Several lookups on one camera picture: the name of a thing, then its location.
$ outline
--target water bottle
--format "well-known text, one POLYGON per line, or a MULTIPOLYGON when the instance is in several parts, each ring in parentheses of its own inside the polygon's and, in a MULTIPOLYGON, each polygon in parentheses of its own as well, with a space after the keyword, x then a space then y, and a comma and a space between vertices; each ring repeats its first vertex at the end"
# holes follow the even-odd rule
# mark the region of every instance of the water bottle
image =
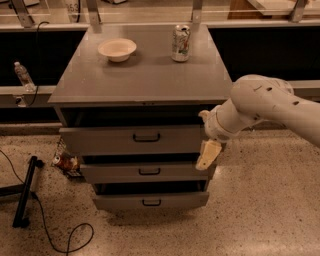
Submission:
POLYGON ((14 63, 14 71, 16 72, 22 86, 26 89, 27 92, 35 92, 36 86, 34 85, 28 70, 20 64, 20 62, 14 63))

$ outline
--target white bowl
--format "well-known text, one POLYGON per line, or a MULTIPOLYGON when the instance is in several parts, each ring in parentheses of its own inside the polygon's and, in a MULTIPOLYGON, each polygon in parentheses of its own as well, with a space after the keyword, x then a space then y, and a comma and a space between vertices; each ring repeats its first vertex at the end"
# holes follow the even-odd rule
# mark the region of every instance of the white bowl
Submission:
POLYGON ((137 49, 137 45, 125 38, 114 38, 99 44, 98 52, 113 62, 121 62, 129 59, 130 54, 137 49))

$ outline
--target drawer handle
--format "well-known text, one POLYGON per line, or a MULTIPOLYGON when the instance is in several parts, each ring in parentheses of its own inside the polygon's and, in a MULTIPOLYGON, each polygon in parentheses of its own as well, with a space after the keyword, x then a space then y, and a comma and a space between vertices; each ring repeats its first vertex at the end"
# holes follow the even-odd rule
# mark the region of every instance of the drawer handle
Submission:
POLYGON ((144 171, 143 169, 139 168, 140 175, 158 175, 158 174, 160 174, 160 172, 161 172, 160 168, 156 168, 156 169, 150 170, 150 171, 148 171, 148 170, 144 171))
POLYGON ((134 133, 132 139, 135 142, 157 142, 160 140, 160 133, 157 133, 155 136, 138 136, 134 133))
POLYGON ((142 200, 142 204, 144 206, 160 206, 161 205, 161 199, 158 200, 142 200))

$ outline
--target counter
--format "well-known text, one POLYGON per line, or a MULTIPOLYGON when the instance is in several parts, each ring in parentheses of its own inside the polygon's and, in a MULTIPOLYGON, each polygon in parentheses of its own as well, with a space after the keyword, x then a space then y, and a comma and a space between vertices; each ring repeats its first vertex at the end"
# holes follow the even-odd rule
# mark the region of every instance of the counter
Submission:
POLYGON ((174 25, 90 27, 64 72, 50 103, 202 101, 228 98, 232 82, 205 25, 192 25, 190 58, 171 59, 174 25), (123 63, 105 62, 97 47, 124 37, 137 50, 123 63))

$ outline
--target soda can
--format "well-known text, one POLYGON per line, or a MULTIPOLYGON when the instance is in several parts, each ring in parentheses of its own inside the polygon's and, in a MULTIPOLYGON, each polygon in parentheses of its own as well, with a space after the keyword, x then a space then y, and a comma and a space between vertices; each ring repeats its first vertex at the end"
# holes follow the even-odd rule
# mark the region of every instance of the soda can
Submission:
POLYGON ((173 30, 172 59, 178 62, 189 58, 189 44, 191 31, 187 25, 177 25, 173 30))
POLYGON ((63 171, 71 171, 76 167, 76 159, 66 154, 56 155, 52 163, 63 171))

